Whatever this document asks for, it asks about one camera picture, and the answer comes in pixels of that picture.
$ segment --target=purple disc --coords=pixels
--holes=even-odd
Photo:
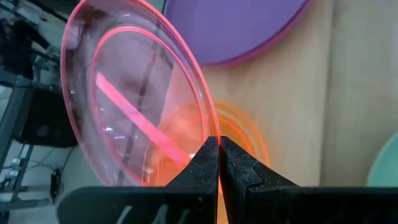
[[[201,64],[228,63],[263,49],[309,0],[169,0],[166,18]]]

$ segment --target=black electronic device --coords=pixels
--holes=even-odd
[[[209,138],[166,187],[88,187],[58,206],[67,223],[216,223],[218,171],[228,222],[398,223],[397,188],[299,187],[230,139]]]
[[[76,137],[70,125],[62,95],[32,87],[14,126],[13,137],[24,144],[73,147]]]

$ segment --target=wooden panel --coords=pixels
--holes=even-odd
[[[394,0],[336,2],[323,185],[364,185],[398,130],[397,12]]]
[[[300,185],[320,179],[332,3],[314,1],[292,33],[254,60],[203,68],[213,98],[245,110],[272,168]]]

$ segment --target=glowing pink edge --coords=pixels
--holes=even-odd
[[[88,163],[90,164],[91,168],[93,169],[94,173],[96,174],[96,176],[99,178],[99,180],[104,184],[104,185],[111,185],[112,183],[108,183],[107,181],[105,181],[105,179],[103,179],[98,171],[96,170],[95,166],[92,166],[92,161],[91,158],[88,156],[87,151],[85,150],[85,146],[83,144],[83,140],[82,137],[79,133],[78,130],[78,126],[76,124],[75,119],[73,117],[73,111],[72,111],[72,106],[70,104],[70,100],[69,100],[69,95],[68,95],[68,85],[67,85],[67,73],[66,73],[66,45],[67,45],[67,35],[69,33],[69,30],[72,26],[72,20],[75,18],[77,12],[80,10],[80,8],[84,5],[84,3],[86,3],[87,0],[81,0],[77,6],[74,8],[74,10],[72,11],[72,13],[70,14],[69,20],[65,26],[65,31],[63,33],[63,37],[62,37],[62,47],[61,47],[61,57],[60,57],[60,73],[61,73],[61,82],[62,82],[62,93],[63,93],[63,97],[65,100],[65,107],[67,108],[67,113],[68,113],[68,117],[73,129],[73,132],[75,133],[75,136],[79,142],[80,147],[83,149],[82,152],[85,155],[86,160],[88,161]],[[194,69],[197,71],[198,76],[200,81],[203,84],[203,89],[205,91],[205,94],[208,98],[208,101],[211,103],[213,102],[213,99],[210,95],[210,91],[206,85],[206,81],[205,78],[203,77],[203,74],[200,70],[199,64],[198,62],[195,60],[192,52],[190,51],[190,49],[188,48],[188,45],[185,43],[185,41],[182,39],[181,35],[177,32],[177,30],[175,29],[175,27],[158,11],[156,10],[153,6],[151,6],[148,2],[145,2],[144,0],[135,0],[135,2],[141,4],[142,6],[146,7],[151,13],[155,14],[162,22],[164,22],[166,24],[166,26],[171,29],[172,33],[174,34],[174,37],[177,38],[177,40],[180,41],[180,43],[182,44],[183,48],[186,50],[189,59],[192,61]],[[217,120],[217,115],[216,115],[216,111],[214,108],[214,105],[211,104],[210,105],[211,108],[211,113],[214,117],[214,123],[215,123],[215,129],[217,132],[217,139],[218,142],[221,146],[221,136],[220,136],[220,126],[218,124],[218,120]]]

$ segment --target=textured black plastic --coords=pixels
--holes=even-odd
[[[244,223],[398,223],[398,190],[281,188],[248,193]]]
[[[218,161],[218,141],[209,138],[168,186],[78,189],[58,206],[59,222],[216,223]]]
[[[228,222],[245,223],[248,213],[248,188],[276,189],[283,186],[295,186],[291,181],[272,171],[253,158],[245,150],[227,137],[221,138],[221,187]]]

